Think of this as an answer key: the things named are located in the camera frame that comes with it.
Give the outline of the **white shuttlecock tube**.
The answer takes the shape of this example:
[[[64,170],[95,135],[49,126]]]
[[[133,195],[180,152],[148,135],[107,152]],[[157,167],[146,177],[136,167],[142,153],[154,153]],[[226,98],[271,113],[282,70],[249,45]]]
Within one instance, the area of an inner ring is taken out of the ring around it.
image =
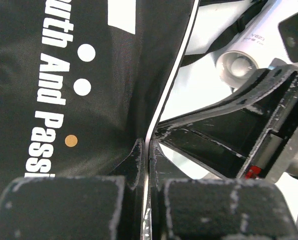
[[[241,36],[216,61],[222,81],[240,88],[257,69],[269,68],[278,59],[291,64],[278,25],[298,13],[298,0],[270,0],[251,20]]]

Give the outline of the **black racket cover bag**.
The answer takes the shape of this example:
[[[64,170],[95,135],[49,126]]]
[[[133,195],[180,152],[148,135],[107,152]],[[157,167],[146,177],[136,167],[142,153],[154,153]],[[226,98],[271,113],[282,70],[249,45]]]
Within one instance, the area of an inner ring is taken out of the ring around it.
[[[0,197],[18,178],[109,175],[153,131],[197,0],[0,0]]]

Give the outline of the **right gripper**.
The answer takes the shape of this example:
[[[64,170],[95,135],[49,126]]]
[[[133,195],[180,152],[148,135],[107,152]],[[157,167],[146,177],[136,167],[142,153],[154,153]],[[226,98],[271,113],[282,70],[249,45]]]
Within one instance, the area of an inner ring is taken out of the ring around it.
[[[239,152],[197,130],[176,128],[235,111]],[[291,166],[298,153],[298,67],[258,69],[229,97],[160,122],[154,137],[220,178],[298,177]]]

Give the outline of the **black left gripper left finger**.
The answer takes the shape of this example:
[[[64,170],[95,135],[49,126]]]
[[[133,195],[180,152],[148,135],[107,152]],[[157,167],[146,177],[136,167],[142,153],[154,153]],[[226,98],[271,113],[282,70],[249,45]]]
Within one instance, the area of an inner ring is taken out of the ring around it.
[[[139,240],[144,148],[109,175],[17,178],[0,197],[0,240]]]

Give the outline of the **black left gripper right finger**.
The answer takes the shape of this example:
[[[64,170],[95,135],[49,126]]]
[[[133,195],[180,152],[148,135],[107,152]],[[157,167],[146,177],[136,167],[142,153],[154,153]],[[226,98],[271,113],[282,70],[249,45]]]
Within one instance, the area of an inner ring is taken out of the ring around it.
[[[281,191],[263,180],[191,179],[150,144],[154,240],[298,240]]]

